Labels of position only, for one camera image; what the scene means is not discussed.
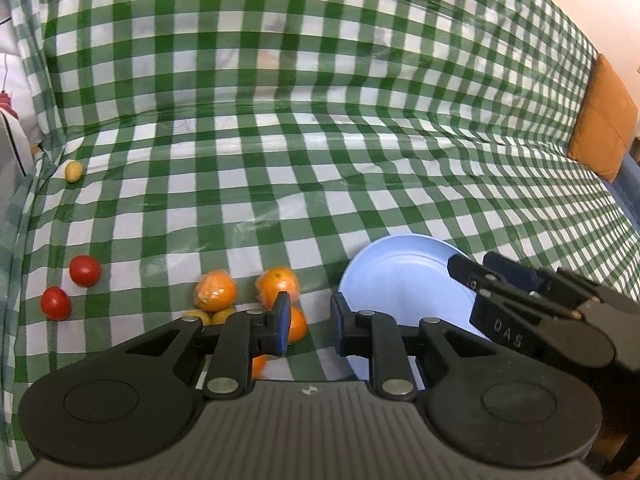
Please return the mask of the orange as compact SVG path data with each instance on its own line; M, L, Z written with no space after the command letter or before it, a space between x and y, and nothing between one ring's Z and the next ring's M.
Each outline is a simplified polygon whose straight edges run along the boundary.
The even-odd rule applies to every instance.
M201 276L193 293L194 304L206 312L218 312L232 307L238 289L225 270L209 271Z
M270 310L279 292L287 292L290 299L299 300L300 286L296 274L285 266L278 266L263 273L256 281L257 298L259 302Z
M304 312L299 307L291 307L290 329L288 330L288 343L295 344L303 340L308 334L308 325Z

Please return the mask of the light blue plate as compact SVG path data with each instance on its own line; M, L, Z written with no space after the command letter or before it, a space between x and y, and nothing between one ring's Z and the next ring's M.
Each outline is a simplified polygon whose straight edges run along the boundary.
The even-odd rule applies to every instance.
M390 235L360 250L343 273L341 292L354 311L392 316L398 327L414 330L424 318L445 321L478 336L470 322L475 292L450 278L447 261L460 250L420 234ZM424 388L416 359L408 359L418 391ZM346 358L356 376L368 379L368 360Z

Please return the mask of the yellow fruit right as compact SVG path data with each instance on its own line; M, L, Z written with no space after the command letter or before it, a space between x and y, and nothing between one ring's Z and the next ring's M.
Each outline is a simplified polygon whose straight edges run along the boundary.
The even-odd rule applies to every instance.
M224 322L228 320L228 317L231 316L232 314L235 314L235 308L228 308L228 309L217 311L212 315L212 324L222 325L224 324Z

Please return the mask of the yellow fruit left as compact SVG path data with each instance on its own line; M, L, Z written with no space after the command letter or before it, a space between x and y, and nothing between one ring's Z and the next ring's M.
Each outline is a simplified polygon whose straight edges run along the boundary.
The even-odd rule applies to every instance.
M211 326L213 324L212 317L208 312L201 309L193 309L186 311L183 315L184 318L199 318L204 326Z

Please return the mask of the orange behind finger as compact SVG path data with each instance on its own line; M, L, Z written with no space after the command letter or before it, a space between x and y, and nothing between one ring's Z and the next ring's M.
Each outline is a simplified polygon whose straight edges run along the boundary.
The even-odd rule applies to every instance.
M303 340L308 334L308 325L304 312L299 307L291 307L290 329L288 330L288 343L295 344Z

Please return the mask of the blue sofa edge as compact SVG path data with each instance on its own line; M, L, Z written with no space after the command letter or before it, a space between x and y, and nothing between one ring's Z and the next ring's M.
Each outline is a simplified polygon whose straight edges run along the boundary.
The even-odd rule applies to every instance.
M638 230L640 226L640 167L631 154L624 155L616 178L606 186L616 203L623 209L627 219Z

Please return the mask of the orange cushion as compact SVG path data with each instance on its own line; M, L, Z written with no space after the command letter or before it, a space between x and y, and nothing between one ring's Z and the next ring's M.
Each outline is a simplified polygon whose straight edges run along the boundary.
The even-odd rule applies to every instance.
M599 53L568 144L567 156L612 183L628 152L638 107L610 61Z

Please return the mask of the red tomato upper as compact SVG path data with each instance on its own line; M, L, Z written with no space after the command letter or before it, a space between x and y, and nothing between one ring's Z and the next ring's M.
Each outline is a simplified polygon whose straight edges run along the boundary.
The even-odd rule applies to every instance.
M91 287L101 278L102 268L95 258L79 255L70 260L70 278L81 287Z

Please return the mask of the red tomato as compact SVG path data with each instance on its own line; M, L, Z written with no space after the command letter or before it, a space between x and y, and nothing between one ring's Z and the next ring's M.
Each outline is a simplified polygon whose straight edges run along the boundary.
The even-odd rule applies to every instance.
M102 268L95 258L79 255L70 260L70 278L81 287L91 287L101 278Z
M72 304L62 288L50 286L40 297L40 309L49 320L61 322L70 316Z

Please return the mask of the red tomato lower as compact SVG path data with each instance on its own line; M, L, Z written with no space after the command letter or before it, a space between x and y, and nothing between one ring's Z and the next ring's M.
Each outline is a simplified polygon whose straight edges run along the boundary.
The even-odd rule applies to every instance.
M62 288L50 286L40 297L40 309L49 320L61 322L70 316L72 304Z

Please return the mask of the green white checkered cloth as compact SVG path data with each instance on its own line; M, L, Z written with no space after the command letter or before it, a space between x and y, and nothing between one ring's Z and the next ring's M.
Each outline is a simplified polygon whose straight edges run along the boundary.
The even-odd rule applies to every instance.
M42 151L1 228L1 473L51 370L275 266L309 333L267 375L340 379L329 296L349 260L421 233L639 292L639 237L567 157L597 51L552 0L10 0ZM77 160L84 175L67 183ZM70 260L101 265L91 287ZM58 286L66 320L40 297Z

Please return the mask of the small yellow fruit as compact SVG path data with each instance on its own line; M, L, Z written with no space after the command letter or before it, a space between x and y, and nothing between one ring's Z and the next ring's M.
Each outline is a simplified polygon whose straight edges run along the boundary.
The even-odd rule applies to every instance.
M64 169L64 178L67 183L76 183L84 175L84 166L77 160L68 162Z

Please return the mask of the white patterned fabric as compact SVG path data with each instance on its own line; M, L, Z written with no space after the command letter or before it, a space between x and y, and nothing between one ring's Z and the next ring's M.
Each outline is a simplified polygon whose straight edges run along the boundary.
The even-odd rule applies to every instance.
M20 181L35 165L42 139L32 90L17 47L9 0L1 0L1 219Z

